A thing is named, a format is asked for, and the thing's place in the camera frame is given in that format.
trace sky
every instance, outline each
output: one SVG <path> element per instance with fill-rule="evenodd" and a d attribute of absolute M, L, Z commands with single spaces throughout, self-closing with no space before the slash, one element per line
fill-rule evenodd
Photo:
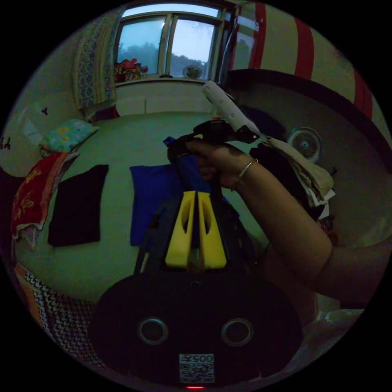
<path fill-rule="evenodd" d="M 159 4 L 129 9 L 123 17 L 154 11 L 187 11 L 215 17 L 218 13 L 215 9 L 190 4 Z M 148 22 L 127 25 L 122 31 L 120 42 L 124 43 L 125 48 L 135 43 L 143 46 L 146 42 L 151 42 L 158 48 L 164 21 L 164 17 L 156 17 Z M 178 56 L 185 55 L 190 59 L 206 62 L 209 59 L 213 33 L 214 26 L 210 24 L 179 19 L 172 52 Z"/>

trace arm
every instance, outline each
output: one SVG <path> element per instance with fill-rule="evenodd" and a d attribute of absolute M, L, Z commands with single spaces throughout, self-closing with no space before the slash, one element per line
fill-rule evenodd
<path fill-rule="evenodd" d="M 282 261 L 305 283 L 313 281 L 332 253 L 321 227 L 268 170 L 254 163 L 236 191 Z"/>
<path fill-rule="evenodd" d="M 250 167 L 236 190 L 282 262 L 306 287 L 340 301 L 370 300 L 392 252 L 392 236 L 366 248 L 333 247 L 297 200 L 259 164 Z"/>

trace bed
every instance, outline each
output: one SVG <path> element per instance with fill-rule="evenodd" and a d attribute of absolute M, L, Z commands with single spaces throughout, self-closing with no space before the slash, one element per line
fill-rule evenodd
<path fill-rule="evenodd" d="M 96 123 L 100 130 L 79 148 L 79 157 L 64 174 L 62 181 L 109 165 L 100 209 L 100 241 L 68 247 L 48 244 L 49 224 L 57 192 L 48 208 L 36 250 L 26 240 L 17 242 L 16 260 L 37 279 L 61 294 L 97 303 L 114 283 L 132 275 L 138 247 L 129 244 L 134 188 L 130 166 L 168 164 L 163 141 L 191 133 L 210 119 L 206 113 L 160 113 L 132 115 Z M 234 143 L 247 152 L 253 145 Z M 239 195 L 224 190 L 224 196 L 239 212 L 241 220 L 261 249 L 267 240 Z"/>

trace finger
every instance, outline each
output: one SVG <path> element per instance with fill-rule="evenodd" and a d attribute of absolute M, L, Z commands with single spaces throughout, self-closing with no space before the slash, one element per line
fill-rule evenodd
<path fill-rule="evenodd" d="M 199 167 L 207 166 L 207 158 L 203 155 L 198 155 L 196 157 L 196 162 Z"/>
<path fill-rule="evenodd" d="M 207 176 L 203 176 L 203 180 L 209 183 L 213 179 L 213 177 L 214 177 L 213 174 L 208 174 Z"/>
<path fill-rule="evenodd" d="M 185 144 L 190 152 L 196 152 L 204 156 L 209 156 L 216 147 L 201 140 L 193 140 Z"/>
<path fill-rule="evenodd" d="M 211 167 L 201 167 L 199 171 L 202 176 L 214 175 L 214 171 Z"/>

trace yellow grip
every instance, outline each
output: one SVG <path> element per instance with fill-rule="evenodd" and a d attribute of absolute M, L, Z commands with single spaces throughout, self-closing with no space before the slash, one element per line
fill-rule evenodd
<path fill-rule="evenodd" d="M 196 191 L 184 192 L 173 235 L 166 254 L 166 265 L 172 268 L 187 268 L 191 254 L 193 218 Z"/>
<path fill-rule="evenodd" d="M 223 249 L 218 224 L 212 209 L 209 193 L 198 193 L 200 223 L 200 254 L 203 269 L 219 269 L 226 266 L 227 260 Z"/>

